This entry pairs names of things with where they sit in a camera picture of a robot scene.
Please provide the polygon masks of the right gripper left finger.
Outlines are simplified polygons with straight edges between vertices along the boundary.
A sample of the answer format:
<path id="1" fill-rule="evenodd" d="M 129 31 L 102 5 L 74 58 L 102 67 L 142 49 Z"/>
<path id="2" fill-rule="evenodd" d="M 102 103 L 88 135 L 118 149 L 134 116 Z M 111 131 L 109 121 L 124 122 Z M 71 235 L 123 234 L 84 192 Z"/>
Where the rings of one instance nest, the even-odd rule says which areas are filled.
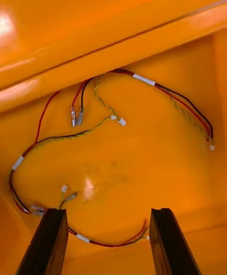
<path id="1" fill-rule="evenodd" d="M 17 275 L 60 275 L 69 237 L 66 210 L 48 209 L 42 217 Z"/>

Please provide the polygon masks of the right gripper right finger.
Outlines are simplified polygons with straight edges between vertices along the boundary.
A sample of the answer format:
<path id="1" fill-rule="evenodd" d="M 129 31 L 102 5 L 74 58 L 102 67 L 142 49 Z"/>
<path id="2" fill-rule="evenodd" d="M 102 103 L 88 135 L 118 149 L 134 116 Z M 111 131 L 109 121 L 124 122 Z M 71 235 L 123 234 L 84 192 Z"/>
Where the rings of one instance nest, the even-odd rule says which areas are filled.
<path id="1" fill-rule="evenodd" d="M 149 240 L 157 275 L 200 275 L 174 213 L 169 208 L 152 209 Z"/>

